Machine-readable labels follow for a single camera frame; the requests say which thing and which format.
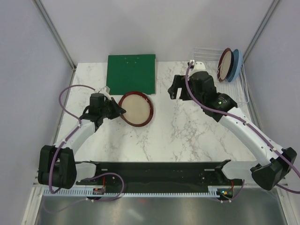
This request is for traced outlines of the dark red plate front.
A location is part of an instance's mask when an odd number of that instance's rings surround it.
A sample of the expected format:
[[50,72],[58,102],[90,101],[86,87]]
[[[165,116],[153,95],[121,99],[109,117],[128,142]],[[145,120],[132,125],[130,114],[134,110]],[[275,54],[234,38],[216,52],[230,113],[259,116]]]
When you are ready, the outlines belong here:
[[119,106],[124,113],[121,118],[133,127],[144,127],[149,124],[154,115],[154,106],[151,99],[139,91],[130,91],[123,95]]

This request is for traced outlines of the dark red plate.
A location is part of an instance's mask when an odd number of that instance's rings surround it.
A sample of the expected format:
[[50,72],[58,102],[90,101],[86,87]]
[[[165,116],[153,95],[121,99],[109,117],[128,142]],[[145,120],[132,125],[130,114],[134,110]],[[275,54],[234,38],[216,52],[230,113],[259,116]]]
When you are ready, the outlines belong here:
[[217,67],[217,80],[223,82],[230,74],[233,67],[233,51],[230,48],[226,48],[221,54],[218,67]]
[[133,127],[144,127],[149,124],[154,115],[154,106],[151,99],[139,91],[130,91],[123,95],[119,106],[124,113],[121,118]]

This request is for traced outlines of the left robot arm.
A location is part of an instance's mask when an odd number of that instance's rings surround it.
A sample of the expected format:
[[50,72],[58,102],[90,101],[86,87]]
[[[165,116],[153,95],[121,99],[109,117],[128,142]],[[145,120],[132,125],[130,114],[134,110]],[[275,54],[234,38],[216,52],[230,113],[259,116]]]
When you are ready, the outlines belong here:
[[70,189],[75,182],[87,178],[92,184],[99,184],[103,173],[89,162],[76,163],[75,154],[85,141],[103,124],[104,119],[115,119],[126,113],[112,97],[102,93],[93,93],[90,104],[79,117],[77,125],[54,145],[45,145],[40,151],[38,182],[53,189]]

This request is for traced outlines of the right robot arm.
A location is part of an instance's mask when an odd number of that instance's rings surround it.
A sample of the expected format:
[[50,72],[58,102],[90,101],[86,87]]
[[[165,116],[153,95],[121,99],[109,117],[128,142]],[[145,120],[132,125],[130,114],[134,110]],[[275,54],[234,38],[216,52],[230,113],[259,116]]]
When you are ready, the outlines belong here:
[[252,180],[265,190],[272,190],[294,168],[296,151],[282,148],[259,130],[227,94],[217,92],[214,80],[206,71],[190,76],[175,75],[168,89],[175,99],[193,100],[209,117],[230,130],[254,155],[255,161],[225,160],[215,172],[215,180],[226,184],[233,179]]

